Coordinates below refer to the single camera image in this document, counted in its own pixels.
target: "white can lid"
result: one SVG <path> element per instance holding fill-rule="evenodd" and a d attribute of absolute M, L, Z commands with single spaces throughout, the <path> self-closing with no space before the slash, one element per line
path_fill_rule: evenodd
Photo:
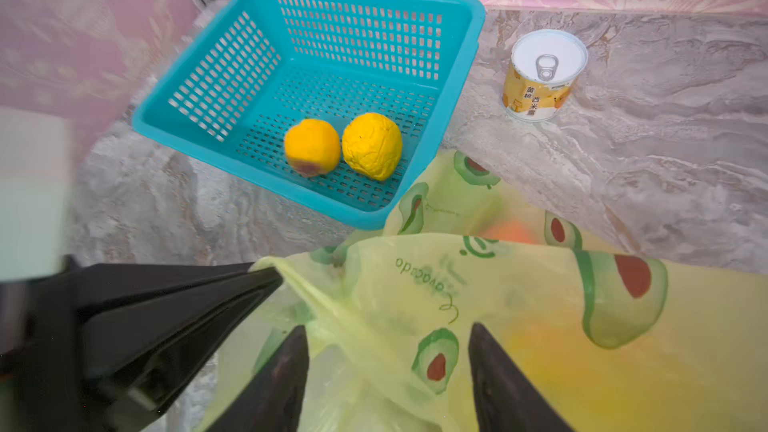
<path fill-rule="evenodd" d="M 573 34 L 543 29 L 525 34 L 512 48 L 512 63 L 523 77 L 557 84 L 575 78 L 587 65 L 587 47 Z"/>

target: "tin can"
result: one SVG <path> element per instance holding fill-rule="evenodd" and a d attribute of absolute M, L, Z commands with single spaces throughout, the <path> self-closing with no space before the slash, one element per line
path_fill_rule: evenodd
<path fill-rule="evenodd" d="M 544 29 L 523 35 L 512 48 L 504 106 L 527 122 L 551 119 L 588 58 L 584 43 L 568 32 Z"/>

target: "marble table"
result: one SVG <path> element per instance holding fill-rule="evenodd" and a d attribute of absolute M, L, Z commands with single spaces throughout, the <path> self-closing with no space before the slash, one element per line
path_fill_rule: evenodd
<path fill-rule="evenodd" d="M 579 36 L 590 61 L 559 115 L 527 124 L 500 91 L 516 39 L 543 28 Z M 479 41 L 444 147 L 629 251 L 765 270 L 768 20 L 490 10 Z M 129 115 L 78 169 L 83 264 L 248 262 L 350 232 L 140 136 Z"/>

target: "plastic bag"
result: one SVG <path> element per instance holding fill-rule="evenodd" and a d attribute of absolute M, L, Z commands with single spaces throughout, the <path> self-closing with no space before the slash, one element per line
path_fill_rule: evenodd
<path fill-rule="evenodd" d="M 460 152 L 438 154 L 380 233 L 253 270 L 269 266 L 287 285 L 222 347 L 219 383 L 306 324 L 302 430 L 476 430 L 474 322 L 575 430 L 768 427 L 765 277 L 622 254 Z M 271 345 L 252 339 L 264 324 Z M 371 423 L 349 420 L 360 408 Z"/>

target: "basket bottom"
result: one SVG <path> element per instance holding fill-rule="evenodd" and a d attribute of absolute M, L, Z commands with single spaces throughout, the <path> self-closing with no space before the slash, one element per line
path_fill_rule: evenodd
<path fill-rule="evenodd" d="M 299 186 L 364 212 L 387 206 L 397 193 L 418 140 L 437 101 L 438 90 L 388 80 L 359 70 L 291 60 L 284 62 L 239 120 L 225 144 L 228 155 Z M 395 173 L 379 182 L 342 162 L 325 176 L 303 178 L 283 151 L 287 130 L 303 119 L 328 121 L 339 136 L 355 117 L 377 112 L 402 134 L 402 158 Z"/>

